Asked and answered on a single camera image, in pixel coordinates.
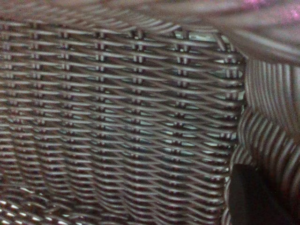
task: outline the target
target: wicker seat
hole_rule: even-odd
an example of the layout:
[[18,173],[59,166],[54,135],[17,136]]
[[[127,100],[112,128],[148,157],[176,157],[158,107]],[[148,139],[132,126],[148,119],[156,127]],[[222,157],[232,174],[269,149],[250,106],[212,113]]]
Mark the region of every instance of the wicker seat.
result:
[[[299,79],[298,49],[283,49],[273,66],[272,53],[262,59],[245,46],[238,23],[230,29],[216,16],[193,16],[217,12],[207,3],[203,12],[182,13],[180,2],[135,9],[1,3],[3,224],[229,224],[236,162],[263,168],[281,191],[288,179],[289,198],[280,197],[298,213],[299,165],[291,158],[298,83],[284,93]],[[219,8],[228,23],[234,13],[227,11],[244,8],[236,3]],[[282,92],[268,83],[274,73],[289,80]],[[261,140],[262,132],[279,139]],[[278,155],[293,174],[285,165],[270,169],[282,163]]]

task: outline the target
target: wicker backrest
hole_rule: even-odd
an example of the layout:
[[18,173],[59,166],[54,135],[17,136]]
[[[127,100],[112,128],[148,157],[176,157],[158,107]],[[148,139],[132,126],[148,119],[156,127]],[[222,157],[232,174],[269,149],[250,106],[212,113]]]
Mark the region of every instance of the wicker backrest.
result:
[[230,224],[235,163],[297,217],[297,1],[116,2],[0,0],[2,223]]
[[2,218],[218,224],[242,55],[207,26],[54,22],[0,22]]

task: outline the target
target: curved wicker surface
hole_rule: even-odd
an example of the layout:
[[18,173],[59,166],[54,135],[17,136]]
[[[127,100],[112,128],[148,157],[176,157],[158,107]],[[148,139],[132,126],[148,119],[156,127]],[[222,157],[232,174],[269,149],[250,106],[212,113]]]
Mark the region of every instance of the curved wicker surface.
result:
[[[274,194],[298,220],[300,216],[300,146],[277,124],[247,109],[238,129],[239,147],[230,163],[257,167],[270,184]],[[227,205],[222,224],[230,225],[228,196],[230,180],[225,188]]]
[[300,5],[298,0],[109,0],[124,8],[173,21],[189,29],[212,24],[247,56],[299,66]]
[[249,59],[245,89],[249,107],[278,123],[299,143],[299,67]]
[[152,28],[0,22],[3,187],[95,205],[99,224],[220,222],[243,57],[207,27]]

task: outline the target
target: woven wicker texture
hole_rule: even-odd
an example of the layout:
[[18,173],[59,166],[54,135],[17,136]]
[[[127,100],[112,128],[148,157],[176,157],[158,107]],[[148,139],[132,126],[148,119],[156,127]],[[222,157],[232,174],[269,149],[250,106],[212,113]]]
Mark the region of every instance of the woven wicker texture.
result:
[[[270,184],[274,196],[296,221],[300,217],[300,146],[282,127],[259,112],[244,111],[238,128],[240,145],[234,151],[230,170],[234,164],[255,166]],[[229,187],[225,186],[226,209],[222,224],[230,225]]]
[[221,30],[241,52],[272,63],[300,65],[298,0],[109,0],[189,29]]
[[300,143],[299,67],[249,59],[245,86],[252,111],[259,111]]
[[[220,223],[244,64],[224,36],[203,30],[1,21],[2,196],[14,187],[16,198],[2,218]],[[34,209],[18,187],[34,192]]]

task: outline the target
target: black object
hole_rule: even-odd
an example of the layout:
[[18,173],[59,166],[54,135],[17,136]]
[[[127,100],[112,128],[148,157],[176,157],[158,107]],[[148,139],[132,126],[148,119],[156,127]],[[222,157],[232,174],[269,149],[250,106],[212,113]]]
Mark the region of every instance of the black object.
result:
[[235,165],[229,193],[232,225],[295,225],[271,195],[259,173],[248,165]]

